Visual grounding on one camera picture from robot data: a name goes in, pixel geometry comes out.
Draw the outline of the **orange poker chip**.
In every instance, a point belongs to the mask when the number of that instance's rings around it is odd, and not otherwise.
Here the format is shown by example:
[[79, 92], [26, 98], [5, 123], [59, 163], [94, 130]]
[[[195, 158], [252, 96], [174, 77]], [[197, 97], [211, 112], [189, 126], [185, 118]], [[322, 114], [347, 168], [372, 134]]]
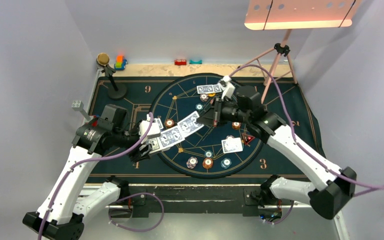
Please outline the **orange poker chip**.
[[239, 130], [241, 128], [241, 123], [240, 122], [232, 122], [231, 126], [234, 130]]
[[170, 129], [175, 126], [175, 121], [169, 118], [164, 122], [164, 125], [167, 129]]

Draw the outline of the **teal poker chip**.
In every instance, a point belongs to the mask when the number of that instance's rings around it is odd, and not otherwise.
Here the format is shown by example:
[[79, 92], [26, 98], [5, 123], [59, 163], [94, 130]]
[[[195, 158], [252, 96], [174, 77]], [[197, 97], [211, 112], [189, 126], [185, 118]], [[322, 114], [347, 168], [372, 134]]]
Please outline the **teal poker chip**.
[[202, 104], [200, 104], [200, 103], [198, 103], [198, 104], [195, 105], [195, 109], [196, 109], [197, 111], [202, 111], [203, 108], [204, 108], [204, 106], [203, 106]]
[[205, 155], [206, 158], [212, 158], [213, 157], [213, 152], [210, 151], [210, 150], [207, 150], [207, 151], [205, 151], [204, 155]]

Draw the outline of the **blue playing card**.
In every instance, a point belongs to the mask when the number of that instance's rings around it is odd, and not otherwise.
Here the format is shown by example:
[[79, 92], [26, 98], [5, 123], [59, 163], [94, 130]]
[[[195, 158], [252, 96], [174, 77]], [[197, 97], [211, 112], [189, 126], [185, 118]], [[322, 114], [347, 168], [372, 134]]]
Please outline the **blue playing card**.
[[163, 122], [162, 122], [162, 120], [161, 120], [159, 117], [154, 118], [154, 122], [157, 123], [157, 125], [158, 125], [158, 127], [159, 127], [160, 130], [163, 130], [163, 129], [164, 129]]
[[205, 126], [204, 124], [197, 122], [197, 119], [199, 117], [199, 113], [197, 111], [194, 111], [177, 123], [180, 128], [180, 132], [184, 138], [192, 135], [193, 133], [197, 132]]
[[242, 139], [240, 137], [222, 140], [221, 147], [224, 154], [237, 153], [244, 150]]
[[218, 84], [198, 85], [196, 87], [197, 94], [214, 94], [221, 93], [223, 90]]

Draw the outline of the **black red all-in triangle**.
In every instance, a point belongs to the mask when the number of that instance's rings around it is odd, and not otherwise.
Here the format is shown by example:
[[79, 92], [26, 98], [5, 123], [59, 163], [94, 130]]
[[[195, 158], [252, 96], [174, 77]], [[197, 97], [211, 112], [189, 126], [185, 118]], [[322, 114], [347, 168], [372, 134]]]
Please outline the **black red all-in triangle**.
[[242, 134], [242, 140], [243, 140], [243, 143], [246, 145], [246, 146], [249, 146], [250, 143], [255, 139], [254, 136], [252, 135], [249, 135], [247, 133], [243, 133]]

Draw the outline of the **blue playing card deck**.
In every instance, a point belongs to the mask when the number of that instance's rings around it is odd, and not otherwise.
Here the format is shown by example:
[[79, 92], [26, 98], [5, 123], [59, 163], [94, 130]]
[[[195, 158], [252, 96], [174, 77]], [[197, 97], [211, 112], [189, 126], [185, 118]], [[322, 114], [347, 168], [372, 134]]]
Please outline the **blue playing card deck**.
[[184, 140], [183, 133], [178, 126], [164, 130], [159, 137], [151, 138], [148, 143], [151, 147], [150, 154], [164, 152]]

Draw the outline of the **teal chip stack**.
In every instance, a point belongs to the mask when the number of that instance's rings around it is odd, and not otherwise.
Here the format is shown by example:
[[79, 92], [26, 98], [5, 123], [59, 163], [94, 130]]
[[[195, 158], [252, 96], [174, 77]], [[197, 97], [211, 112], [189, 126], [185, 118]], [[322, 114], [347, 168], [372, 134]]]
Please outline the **teal chip stack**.
[[228, 169], [232, 164], [232, 161], [229, 158], [224, 158], [221, 162], [220, 165], [223, 169]]

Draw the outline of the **orange chip stack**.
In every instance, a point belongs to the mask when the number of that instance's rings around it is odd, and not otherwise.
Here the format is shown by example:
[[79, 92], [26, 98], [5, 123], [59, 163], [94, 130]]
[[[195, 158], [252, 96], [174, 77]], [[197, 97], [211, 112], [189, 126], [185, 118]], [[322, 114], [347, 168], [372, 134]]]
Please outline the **orange chip stack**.
[[210, 158], [210, 157], [206, 157], [203, 162], [202, 162], [202, 166], [205, 168], [205, 169], [211, 169], [213, 167], [213, 160]]

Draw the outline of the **pink white chip stack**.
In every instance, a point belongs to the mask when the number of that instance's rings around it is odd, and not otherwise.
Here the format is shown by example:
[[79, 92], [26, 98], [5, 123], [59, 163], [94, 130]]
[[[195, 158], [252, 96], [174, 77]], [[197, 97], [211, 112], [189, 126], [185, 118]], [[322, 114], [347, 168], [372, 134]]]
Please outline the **pink white chip stack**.
[[186, 161], [186, 167], [188, 169], [194, 169], [196, 167], [196, 165], [198, 164], [198, 159], [196, 157], [190, 157], [187, 161]]

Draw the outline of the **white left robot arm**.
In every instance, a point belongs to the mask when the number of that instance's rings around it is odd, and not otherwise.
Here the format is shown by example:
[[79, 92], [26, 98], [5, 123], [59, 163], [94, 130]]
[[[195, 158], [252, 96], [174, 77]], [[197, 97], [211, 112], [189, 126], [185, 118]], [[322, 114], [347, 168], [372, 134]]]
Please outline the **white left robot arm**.
[[135, 128], [125, 131], [127, 110], [108, 104], [101, 115], [79, 127], [68, 158], [55, 185], [41, 206], [27, 212], [23, 224], [37, 233], [38, 239], [77, 240], [86, 222], [111, 204], [131, 205], [138, 193], [131, 193], [129, 182], [114, 175], [84, 199], [79, 195], [97, 163], [128, 156], [134, 161], [147, 159], [150, 140], [161, 130], [149, 112]]

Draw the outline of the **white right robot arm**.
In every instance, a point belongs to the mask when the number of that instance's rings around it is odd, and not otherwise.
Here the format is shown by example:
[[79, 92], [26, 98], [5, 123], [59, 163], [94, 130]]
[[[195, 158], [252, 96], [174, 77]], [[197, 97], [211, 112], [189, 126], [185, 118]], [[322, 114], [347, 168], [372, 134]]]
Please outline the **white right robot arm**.
[[309, 147], [285, 120], [265, 110], [253, 87], [241, 86], [234, 95], [236, 102], [226, 96], [215, 98], [197, 122], [212, 127], [228, 122], [245, 124], [253, 137], [285, 156], [309, 180], [273, 175], [260, 186], [262, 200], [268, 204], [279, 199], [298, 201], [332, 220], [354, 197], [357, 173], [351, 167], [339, 167]]

